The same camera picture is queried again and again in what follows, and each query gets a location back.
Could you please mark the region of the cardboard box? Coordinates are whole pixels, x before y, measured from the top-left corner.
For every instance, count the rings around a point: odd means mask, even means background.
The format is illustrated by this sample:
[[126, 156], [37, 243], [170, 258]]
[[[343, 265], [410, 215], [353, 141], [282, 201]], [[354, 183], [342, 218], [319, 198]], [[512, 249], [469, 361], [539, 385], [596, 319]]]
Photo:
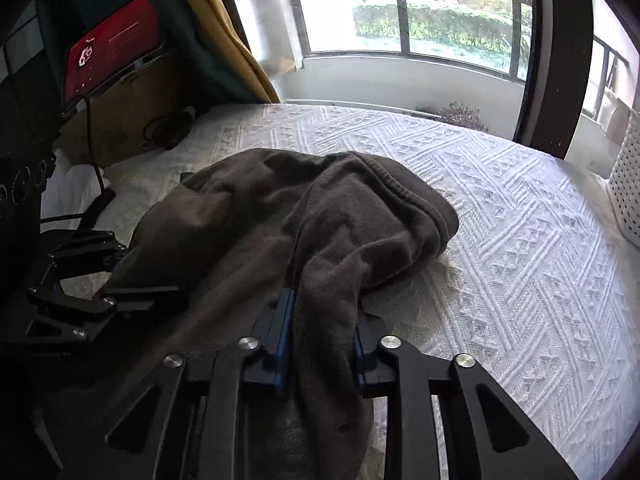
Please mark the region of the cardboard box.
[[56, 146], [74, 165], [88, 164], [93, 154], [106, 168], [141, 154], [152, 129], [183, 110], [186, 99], [174, 62], [162, 56], [92, 96], [90, 107], [66, 122]]

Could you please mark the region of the dark grey t-shirt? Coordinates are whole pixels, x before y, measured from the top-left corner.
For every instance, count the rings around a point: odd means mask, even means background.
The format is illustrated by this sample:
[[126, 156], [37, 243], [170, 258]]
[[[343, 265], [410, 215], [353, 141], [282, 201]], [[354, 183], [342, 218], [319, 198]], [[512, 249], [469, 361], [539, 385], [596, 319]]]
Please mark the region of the dark grey t-shirt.
[[90, 427], [172, 350], [217, 350], [252, 328], [285, 287], [296, 293], [292, 391], [256, 411], [256, 479], [352, 479], [373, 410], [349, 356], [360, 298], [438, 257], [456, 235], [454, 207], [398, 162], [249, 150], [177, 185], [141, 219], [114, 287], [175, 286], [186, 297], [122, 341], [127, 364], [89, 390]]

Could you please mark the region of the white textured bedspread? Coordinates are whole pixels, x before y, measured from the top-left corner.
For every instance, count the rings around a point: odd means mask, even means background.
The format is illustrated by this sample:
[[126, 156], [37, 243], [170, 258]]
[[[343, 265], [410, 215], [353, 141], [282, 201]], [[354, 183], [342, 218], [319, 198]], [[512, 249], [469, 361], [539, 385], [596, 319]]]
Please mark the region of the white textured bedspread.
[[[177, 185], [249, 150], [360, 153], [398, 162], [457, 213], [436, 258], [365, 292], [382, 318], [392, 392], [372, 405], [365, 462], [377, 477], [634, 479], [639, 474], [639, 252], [606, 181], [513, 142], [430, 120], [298, 105], [228, 105], [122, 182], [100, 226], [127, 252]], [[86, 394], [186, 297], [115, 318], [51, 367], [41, 422], [63, 479], [256, 479], [256, 411], [292, 391], [244, 382], [250, 331], [217, 350], [166, 353], [90, 427]], [[349, 356], [352, 372], [352, 352]]]

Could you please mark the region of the red screen tablet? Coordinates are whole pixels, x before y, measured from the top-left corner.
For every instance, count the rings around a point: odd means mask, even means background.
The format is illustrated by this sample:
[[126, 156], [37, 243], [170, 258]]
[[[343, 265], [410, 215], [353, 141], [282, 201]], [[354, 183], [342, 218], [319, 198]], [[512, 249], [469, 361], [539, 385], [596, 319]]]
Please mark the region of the red screen tablet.
[[70, 105], [160, 46], [158, 16], [149, 0], [132, 0], [67, 53], [63, 101]]

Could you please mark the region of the dark window frame post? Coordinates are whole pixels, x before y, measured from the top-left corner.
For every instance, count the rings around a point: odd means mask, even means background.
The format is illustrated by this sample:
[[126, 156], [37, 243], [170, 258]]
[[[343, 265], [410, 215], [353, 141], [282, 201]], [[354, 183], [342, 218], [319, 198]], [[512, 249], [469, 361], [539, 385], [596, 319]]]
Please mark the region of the dark window frame post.
[[592, 0], [533, 0], [533, 28], [514, 141], [565, 157], [582, 114], [593, 44]]

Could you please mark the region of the balcony railing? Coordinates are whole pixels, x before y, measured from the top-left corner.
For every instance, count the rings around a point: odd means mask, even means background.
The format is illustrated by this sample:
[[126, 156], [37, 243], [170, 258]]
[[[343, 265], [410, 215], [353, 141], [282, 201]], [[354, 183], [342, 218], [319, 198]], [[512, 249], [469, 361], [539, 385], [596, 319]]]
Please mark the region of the balcony railing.
[[290, 0], [303, 56], [390, 55], [525, 80], [532, 0]]

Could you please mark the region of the black headphones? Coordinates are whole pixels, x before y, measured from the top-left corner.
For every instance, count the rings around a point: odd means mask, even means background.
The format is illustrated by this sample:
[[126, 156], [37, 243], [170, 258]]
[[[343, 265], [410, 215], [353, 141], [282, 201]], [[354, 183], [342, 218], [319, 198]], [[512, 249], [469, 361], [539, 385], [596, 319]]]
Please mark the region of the black headphones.
[[157, 148], [172, 150], [189, 134], [194, 119], [195, 110], [192, 106], [154, 118], [142, 130], [142, 148], [145, 151]]

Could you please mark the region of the white pillow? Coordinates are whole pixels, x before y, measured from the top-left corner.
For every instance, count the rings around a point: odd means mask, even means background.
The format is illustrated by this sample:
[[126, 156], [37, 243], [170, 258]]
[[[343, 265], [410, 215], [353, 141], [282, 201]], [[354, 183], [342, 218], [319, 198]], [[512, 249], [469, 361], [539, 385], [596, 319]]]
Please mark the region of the white pillow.
[[96, 172], [90, 164], [73, 164], [62, 148], [57, 148], [54, 154], [55, 167], [42, 194], [40, 216], [58, 218], [89, 211], [85, 226], [91, 228], [108, 205], [107, 200], [99, 200], [101, 188]]

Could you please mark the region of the white perforated basket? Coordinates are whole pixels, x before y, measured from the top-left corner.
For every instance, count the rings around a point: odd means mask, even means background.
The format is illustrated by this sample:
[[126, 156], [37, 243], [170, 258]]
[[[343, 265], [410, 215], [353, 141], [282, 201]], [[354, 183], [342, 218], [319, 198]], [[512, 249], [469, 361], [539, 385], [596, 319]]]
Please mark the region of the white perforated basket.
[[640, 246], [640, 122], [639, 114], [630, 112], [620, 152], [606, 181], [608, 198], [623, 237]]

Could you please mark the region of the left yellow curtain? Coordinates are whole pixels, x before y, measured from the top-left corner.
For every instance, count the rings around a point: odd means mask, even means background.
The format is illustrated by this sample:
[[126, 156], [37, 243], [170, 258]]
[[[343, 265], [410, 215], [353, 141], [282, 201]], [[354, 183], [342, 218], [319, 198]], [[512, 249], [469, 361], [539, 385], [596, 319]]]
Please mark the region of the left yellow curtain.
[[214, 51], [261, 103], [279, 103], [269, 77], [236, 32], [222, 0], [186, 0]]

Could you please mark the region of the dried flower plant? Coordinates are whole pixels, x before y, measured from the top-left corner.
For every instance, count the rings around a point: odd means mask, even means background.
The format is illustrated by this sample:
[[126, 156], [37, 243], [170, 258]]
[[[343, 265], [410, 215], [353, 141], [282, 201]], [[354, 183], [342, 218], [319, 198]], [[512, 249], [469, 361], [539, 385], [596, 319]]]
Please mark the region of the dried flower plant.
[[438, 110], [435, 107], [418, 107], [416, 110], [448, 125], [488, 132], [488, 127], [480, 119], [480, 111], [461, 102], [450, 102]]

